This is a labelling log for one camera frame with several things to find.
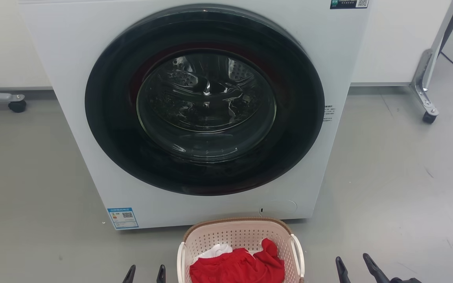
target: white washing machine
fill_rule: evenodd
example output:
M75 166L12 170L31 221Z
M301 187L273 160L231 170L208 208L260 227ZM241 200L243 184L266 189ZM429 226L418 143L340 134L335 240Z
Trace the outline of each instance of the white washing machine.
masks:
M337 3L18 5L115 229L135 229L311 217L369 11Z

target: black wheel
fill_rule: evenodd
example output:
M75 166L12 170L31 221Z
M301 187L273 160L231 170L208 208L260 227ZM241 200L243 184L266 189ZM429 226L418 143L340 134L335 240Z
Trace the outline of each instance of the black wheel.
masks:
M433 122L436 120L436 116L433 116L433 115L425 112L424 116L422 116L422 120L428 124L433 124Z
M22 113L26 110L27 103L24 100L8 103L8 108L15 113Z

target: pink laundry basket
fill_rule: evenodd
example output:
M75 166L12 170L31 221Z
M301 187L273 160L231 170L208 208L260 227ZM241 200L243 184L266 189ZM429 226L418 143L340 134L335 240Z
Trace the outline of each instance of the pink laundry basket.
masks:
M268 238L277 245L277 256L284 260L284 283L304 282L304 253L298 238L284 222L266 217L228 218L202 222L188 229L178 249L178 282L192 283L190 265L199 254L216 244L233 249L259 251Z

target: red clothing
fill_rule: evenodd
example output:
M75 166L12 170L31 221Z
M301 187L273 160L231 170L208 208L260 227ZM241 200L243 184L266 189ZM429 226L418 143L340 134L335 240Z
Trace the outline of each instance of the red clothing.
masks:
M277 246L263 239L263 251L253 256L244 248L213 258L199 258L190 266L193 283L282 283L284 261L277 257Z

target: washing machine door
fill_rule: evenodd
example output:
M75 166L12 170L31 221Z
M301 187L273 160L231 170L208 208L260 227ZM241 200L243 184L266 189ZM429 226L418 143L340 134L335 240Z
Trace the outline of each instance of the washing machine door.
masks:
M85 107L99 145L131 175L227 195L300 161L319 134L324 95L309 58L277 25L231 7L187 6L117 37L92 69Z

